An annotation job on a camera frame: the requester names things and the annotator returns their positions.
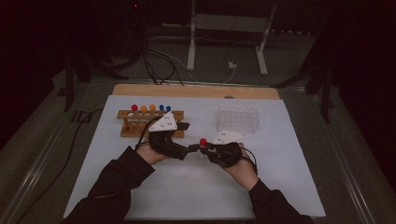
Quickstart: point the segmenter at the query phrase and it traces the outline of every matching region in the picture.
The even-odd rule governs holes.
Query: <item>red ball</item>
[[[207,141],[204,138],[201,138],[201,140],[199,140],[199,145],[201,145],[203,147],[206,146],[206,143],[207,143]]]
[[[136,111],[137,108],[138,108],[137,105],[132,105],[132,106],[131,106],[131,109],[132,109],[133,111]]]

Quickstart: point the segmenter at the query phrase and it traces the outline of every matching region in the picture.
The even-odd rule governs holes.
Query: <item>transparent container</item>
[[[257,109],[234,105],[219,105],[217,131],[255,133],[258,127],[259,116]]]

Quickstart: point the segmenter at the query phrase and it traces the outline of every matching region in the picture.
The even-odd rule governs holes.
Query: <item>person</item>
[[[241,150],[248,158],[246,151]],[[122,223],[130,209],[131,189],[138,188],[154,172],[153,164],[165,159],[168,157],[153,150],[149,144],[141,145],[137,150],[127,147],[117,160],[102,170],[87,198],[82,199],[62,223]],[[300,215],[279,190],[269,190],[250,162],[240,160],[223,169],[248,191],[259,223],[313,223],[311,217]]]

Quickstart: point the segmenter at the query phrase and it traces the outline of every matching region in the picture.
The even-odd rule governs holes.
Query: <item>white paper sheet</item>
[[[282,100],[212,99],[183,97],[109,96],[70,201],[66,217],[87,196],[110,160],[116,159],[137,138],[120,137],[119,110],[131,105],[170,105],[183,110],[190,124],[183,139],[187,146],[204,137],[213,139],[219,105],[257,108],[260,125],[241,141],[258,163],[259,177],[270,189],[280,189],[296,210],[311,217],[325,212],[303,152]],[[156,172],[132,191],[132,206],[126,219],[234,219],[254,218],[248,193],[200,152],[184,161],[165,160],[154,165]]]

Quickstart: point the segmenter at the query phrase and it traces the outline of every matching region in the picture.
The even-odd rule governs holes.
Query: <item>black sleeve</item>
[[[122,223],[135,189],[154,169],[131,147],[101,172],[88,197],[81,200],[62,223]]]
[[[264,224],[313,224],[311,217],[300,215],[279,190],[269,190],[261,180],[249,192],[253,212]]]

